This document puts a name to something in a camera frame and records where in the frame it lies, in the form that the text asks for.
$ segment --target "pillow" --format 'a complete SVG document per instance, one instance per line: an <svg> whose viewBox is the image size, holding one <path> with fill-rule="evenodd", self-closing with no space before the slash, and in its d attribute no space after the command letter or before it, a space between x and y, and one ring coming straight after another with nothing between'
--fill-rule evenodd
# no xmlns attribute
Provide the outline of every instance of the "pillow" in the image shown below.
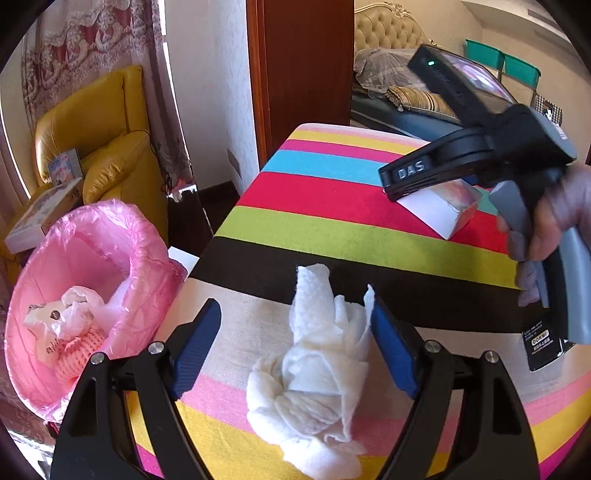
<svg viewBox="0 0 591 480"><path fill-rule="evenodd" d="M422 80L409 68L416 48L366 48L355 54L353 71L359 84L370 91L386 93L388 87L427 90Z"/></svg>
<svg viewBox="0 0 591 480"><path fill-rule="evenodd" d="M441 95L436 93L406 87L390 87L386 90L385 96L401 112L406 109L426 113L427 115L434 113L435 115L432 116L442 116L445 120L457 122L455 113L449 108Z"/></svg>

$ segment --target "striped pillow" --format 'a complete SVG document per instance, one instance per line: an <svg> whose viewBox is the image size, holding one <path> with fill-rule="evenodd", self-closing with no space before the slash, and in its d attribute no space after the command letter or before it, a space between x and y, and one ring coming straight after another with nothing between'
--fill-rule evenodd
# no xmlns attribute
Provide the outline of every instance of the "striped pillow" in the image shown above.
<svg viewBox="0 0 591 480"><path fill-rule="evenodd" d="M441 95L436 93L407 87L389 87L385 95L401 112L405 109L425 113L434 112L457 120L452 109L447 106Z"/></svg>

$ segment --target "blue gripper pad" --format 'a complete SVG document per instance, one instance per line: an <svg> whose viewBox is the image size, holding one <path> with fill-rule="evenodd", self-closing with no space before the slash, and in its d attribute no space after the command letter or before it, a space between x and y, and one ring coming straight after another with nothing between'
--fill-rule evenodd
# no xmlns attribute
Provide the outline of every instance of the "blue gripper pad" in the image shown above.
<svg viewBox="0 0 591 480"><path fill-rule="evenodd" d="M203 318L195 327L182 353L174 363L171 393L175 400L178 400L183 393L193 388L221 325L222 310L216 302L214 306L204 313Z"/></svg>
<svg viewBox="0 0 591 480"><path fill-rule="evenodd" d="M371 330L394 383L410 398L414 398L419 388L415 377L414 359L390 321L390 315L391 313L382 307L382 303L376 301L371 316Z"/></svg>

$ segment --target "pink trash bin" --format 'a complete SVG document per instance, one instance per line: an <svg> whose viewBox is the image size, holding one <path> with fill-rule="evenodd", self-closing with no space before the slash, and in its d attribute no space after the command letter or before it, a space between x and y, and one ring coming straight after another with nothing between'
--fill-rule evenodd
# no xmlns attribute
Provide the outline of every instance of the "pink trash bin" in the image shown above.
<svg viewBox="0 0 591 480"><path fill-rule="evenodd" d="M185 276L135 205L108 200L62 217L23 269L8 310L6 364L23 403L42 419L60 422L75 385L61 384L37 360L35 336L23 325L29 305L59 300L74 285L96 290L107 301L129 277L123 312L98 349L121 358L148 345Z"/></svg>

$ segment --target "label sticker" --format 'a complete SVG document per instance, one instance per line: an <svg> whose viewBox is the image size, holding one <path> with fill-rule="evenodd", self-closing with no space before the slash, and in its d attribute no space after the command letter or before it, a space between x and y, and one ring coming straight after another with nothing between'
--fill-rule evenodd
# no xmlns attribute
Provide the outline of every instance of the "label sticker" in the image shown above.
<svg viewBox="0 0 591 480"><path fill-rule="evenodd" d="M568 140L568 137L564 133L564 130L562 130L562 128L560 128L560 125L559 124L553 124L553 125L556 127L556 130L558 130L558 133L560 134L560 138L562 138L562 140Z"/></svg>
<svg viewBox="0 0 591 480"><path fill-rule="evenodd" d="M527 362L532 372L550 365L574 345L554 333L547 315L521 335L527 354Z"/></svg>

